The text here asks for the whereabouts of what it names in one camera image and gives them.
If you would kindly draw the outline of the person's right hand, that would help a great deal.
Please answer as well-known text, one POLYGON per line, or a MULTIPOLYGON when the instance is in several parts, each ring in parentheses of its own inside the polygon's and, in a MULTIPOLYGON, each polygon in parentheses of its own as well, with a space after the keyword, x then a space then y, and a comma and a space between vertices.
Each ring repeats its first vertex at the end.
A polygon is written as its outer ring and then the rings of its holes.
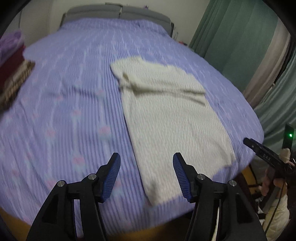
MULTIPOLYGON (((269 192, 269 187, 271 185, 271 180, 268 177, 269 174, 269 169, 266 169, 265 171, 265 176, 263 178, 262 181, 262 187, 261 187, 261 194, 263 196, 267 196, 268 192, 269 192)), ((279 192, 277 193, 277 199, 279 199, 280 197, 283 197, 286 195, 287 193, 287 183, 285 182, 285 180, 283 179, 274 179, 273 180, 273 184, 275 187, 280 188, 279 192)))

